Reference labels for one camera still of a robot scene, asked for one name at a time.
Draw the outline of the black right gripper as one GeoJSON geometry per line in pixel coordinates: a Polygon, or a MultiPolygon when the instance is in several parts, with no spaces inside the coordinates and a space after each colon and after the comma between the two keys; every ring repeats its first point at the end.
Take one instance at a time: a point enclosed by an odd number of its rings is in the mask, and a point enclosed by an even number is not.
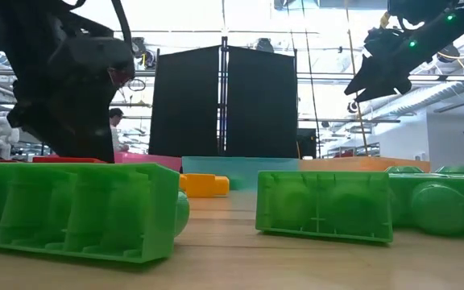
{"type": "Polygon", "coordinates": [[[355,101],[365,102],[407,93],[412,88],[410,72],[430,61],[430,29],[375,29],[370,31],[365,49],[371,55],[363,57],[361,68],[344,94],[359,93],[355,101]]]}

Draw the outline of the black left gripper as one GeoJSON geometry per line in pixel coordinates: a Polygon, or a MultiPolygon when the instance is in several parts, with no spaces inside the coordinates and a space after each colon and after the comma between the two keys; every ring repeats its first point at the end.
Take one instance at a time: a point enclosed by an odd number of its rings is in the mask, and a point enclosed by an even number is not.
{"type": "Polygon", "coordinates": [[[135,75],[131,45],[113,37],[76,37],[39,63],[15,70],[9,114],[59,156],[114,162],[109,105],[135,75]]]}

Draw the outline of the red block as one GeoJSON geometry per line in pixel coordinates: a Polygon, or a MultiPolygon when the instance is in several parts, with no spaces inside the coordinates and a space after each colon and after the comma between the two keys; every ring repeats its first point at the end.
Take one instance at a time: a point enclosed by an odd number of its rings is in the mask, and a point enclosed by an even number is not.
{"type": "Polygon", "coordinates": [[[57,155],[49,156],[35,156],[32,159],[33,163],[51,163],[51,164],[104,164],[105,161],[101,161],[95,158],[88,157],[60,157],[57,155]]]}

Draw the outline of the long green four-stud block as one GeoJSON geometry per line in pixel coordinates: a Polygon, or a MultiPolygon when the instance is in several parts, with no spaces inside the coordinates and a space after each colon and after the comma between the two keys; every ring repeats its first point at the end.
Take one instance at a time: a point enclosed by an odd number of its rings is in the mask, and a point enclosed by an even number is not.
{"type": "Polygon", "coordinates": [[[0,248],[166,259],[189,219],[179,179],[158,164],[0,163],[0,248]]]}
{"type": "Polygon", "coordinates": [[[391,173],[389,186],[394,226],[464,235],[464,175],[391,173]]]}

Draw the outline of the small yellow one-stud block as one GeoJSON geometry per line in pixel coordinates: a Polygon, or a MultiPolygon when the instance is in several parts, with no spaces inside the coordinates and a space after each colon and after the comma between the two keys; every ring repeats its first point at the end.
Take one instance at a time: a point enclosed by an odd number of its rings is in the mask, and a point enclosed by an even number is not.
{"type": "Polygon", "coordinates": [[[230,181],[213,174],[181,174],[180,188],[190,198],[220,197],[229,193],[230,181]]]}

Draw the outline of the short green block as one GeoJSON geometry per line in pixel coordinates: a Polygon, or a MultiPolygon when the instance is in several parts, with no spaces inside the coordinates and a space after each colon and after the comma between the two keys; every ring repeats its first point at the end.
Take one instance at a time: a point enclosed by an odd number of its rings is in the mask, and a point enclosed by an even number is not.
{"type": "MultiPolygon", "coordinates": [[[[424,170],[416,166],[391,166],[386,169],[386,172],[389,172],[389,173],[425,173],[424,170]]],[[[464,175],[464,165],[463,166],[444,166],[434,171],[434,173],[464,175]]]]}
{"type": "Polygon", "coordinates": [[[386,172],[258,174],[255,228],[309,237],[393,241],[386,172]]]}

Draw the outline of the person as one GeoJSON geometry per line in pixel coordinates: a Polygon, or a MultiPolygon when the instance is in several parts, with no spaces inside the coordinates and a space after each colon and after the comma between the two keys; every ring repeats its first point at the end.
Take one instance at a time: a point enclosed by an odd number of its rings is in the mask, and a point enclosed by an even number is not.
{"type": "Polygon", "coordinates": [[[118,137],[117,126],[121,122],[122,117],[123,112],[121,109],[113,108],[109,110],[110,132],[114,152],[127,152],[129,150],[129,146],[125,143],[121,143],[118,137]]]}

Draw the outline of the pink plastic bin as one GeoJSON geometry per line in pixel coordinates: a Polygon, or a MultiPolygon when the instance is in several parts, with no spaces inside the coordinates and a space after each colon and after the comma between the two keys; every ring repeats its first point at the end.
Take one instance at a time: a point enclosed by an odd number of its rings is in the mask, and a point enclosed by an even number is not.
{"type": "Polygon", "coordinates": [[[176,172],[178,172],[182,167],[182,159],[180,157],[165,155],[145,155],[130,152],[115,153],[114,162],[116,164],[156,163],[166,168],[170,168],[176,172]]]}

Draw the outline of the white humanoid robot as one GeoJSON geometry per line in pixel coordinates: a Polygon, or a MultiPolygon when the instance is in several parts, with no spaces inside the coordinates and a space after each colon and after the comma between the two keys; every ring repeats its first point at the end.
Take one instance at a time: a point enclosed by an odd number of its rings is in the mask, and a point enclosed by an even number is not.
{"type": "Polygon", "coordinates": [[[3,159],[10,159],[11,148],[19,141],[19,137],[19,128],[13,128],[6,115],[0,115],[0,156],[3,159]]]}

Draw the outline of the orange plastic bin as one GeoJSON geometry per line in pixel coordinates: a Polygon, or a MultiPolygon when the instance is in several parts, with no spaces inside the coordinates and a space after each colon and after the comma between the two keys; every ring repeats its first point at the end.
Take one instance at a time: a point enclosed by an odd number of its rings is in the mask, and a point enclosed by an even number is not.
{"type": "Polygon", "coordinates": [[[418,167],[423,172],[430,172],[429,161],[395,159],[385,157],[340,157],[332,159],[303,159],[299,161],[301,171],[340,171],[340,172],[383,172],[392,166],[418,167]]]}

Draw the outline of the black background panel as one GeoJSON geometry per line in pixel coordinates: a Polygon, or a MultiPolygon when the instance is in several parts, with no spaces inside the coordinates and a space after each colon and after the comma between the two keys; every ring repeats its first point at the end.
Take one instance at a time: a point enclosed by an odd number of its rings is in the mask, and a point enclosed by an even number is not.
{"type": "Polygon", "coordinates": [[[296,141],[298,156],[301,160],[305,156],[311,157],[312,159],[317,158],[317,141],[315,129],[298,128],[296,141]]]}

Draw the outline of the black screen panel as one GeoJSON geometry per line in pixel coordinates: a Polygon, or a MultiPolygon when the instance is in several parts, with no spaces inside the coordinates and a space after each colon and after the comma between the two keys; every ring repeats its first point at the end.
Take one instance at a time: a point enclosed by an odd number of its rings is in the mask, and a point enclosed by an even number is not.
{"type": "Polygon", "coordinates": [[[295,158],[298,98],[295,58],[229,48],[226,154],[295,158]]]}
{"type": "Polygon", "coordinates": [[[217,46],[159,57],[149,154],[218,154],[218,61],[217,46]]]}

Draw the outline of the black screen stand pole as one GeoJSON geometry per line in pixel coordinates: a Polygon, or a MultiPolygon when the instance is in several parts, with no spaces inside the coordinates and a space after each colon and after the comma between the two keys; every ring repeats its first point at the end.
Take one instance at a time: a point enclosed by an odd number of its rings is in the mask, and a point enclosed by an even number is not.
{"type": "Polygon", "coordinates": [[[220,155],[226,153],[226,110],[227,110],[227,57],[228,57],[228,37],[222,36],[220,46],[220,100],[219,100],[219,140],[218,150],[220,155]]]}

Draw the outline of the teal plastic bin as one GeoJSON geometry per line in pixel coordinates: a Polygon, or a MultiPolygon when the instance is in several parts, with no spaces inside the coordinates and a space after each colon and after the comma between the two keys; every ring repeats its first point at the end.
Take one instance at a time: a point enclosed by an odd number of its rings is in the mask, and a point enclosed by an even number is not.
{"type": "Polygon", "coordinates": [[[299,161],[288,158],[257,157],[199,157],[182,158],[183,173],[214,174],[216,176],[240,177],[246,182],[244,189],[257,189],[260,171],[299,171],[299,161]]]}

